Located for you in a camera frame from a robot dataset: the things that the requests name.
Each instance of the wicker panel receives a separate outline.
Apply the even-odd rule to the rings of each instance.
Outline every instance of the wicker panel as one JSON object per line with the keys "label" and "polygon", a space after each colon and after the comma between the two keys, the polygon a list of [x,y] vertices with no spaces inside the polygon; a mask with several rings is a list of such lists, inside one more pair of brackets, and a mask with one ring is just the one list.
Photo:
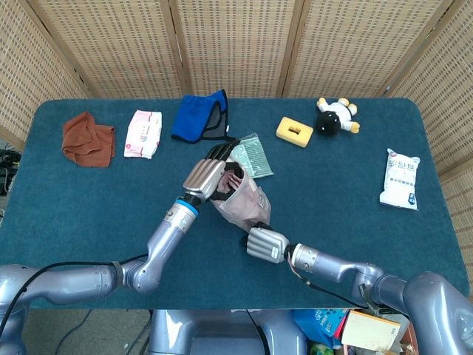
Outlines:
{"label": "wicker panel", "polygon": [[459,9],[392,95],[421,108],[441,174],[473,155],[473,1]]}
{"label": "wicker panel", "polygon": [[285,92],[374,96],[441,2],[313,1]]}
{"label": "wicker panel", "polygon": [[22,148],[38,106],[56,98],[84,98],[18,0],[0,1],[0,131]]}
{"label": "wicker panel", "polygon": [[158,0],[33,2],[97,96],[181,96]]}
{"label": "wicker panel", "polygon": [[194,93],[276,95],[294,0],[179,0]]}
{"label": "wicker panel", "polygon": [[473,285],[473,167],[444,182],[442,189]]}

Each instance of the stuffed toy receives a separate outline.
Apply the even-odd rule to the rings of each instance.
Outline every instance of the stuffed toy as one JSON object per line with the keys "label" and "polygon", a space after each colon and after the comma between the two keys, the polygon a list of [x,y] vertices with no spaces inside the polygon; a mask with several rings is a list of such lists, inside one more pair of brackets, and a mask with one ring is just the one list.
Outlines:
{"label": "stuffed toy", "polygon": [[340,129],[352,133],[360,132],[360,124],[352,121],[358,109],[356,105],[340,98],[337,102],[328,104],[324,98],[317,101],[321,114],[317,117],[316,130],[323,135],[336,135]]}

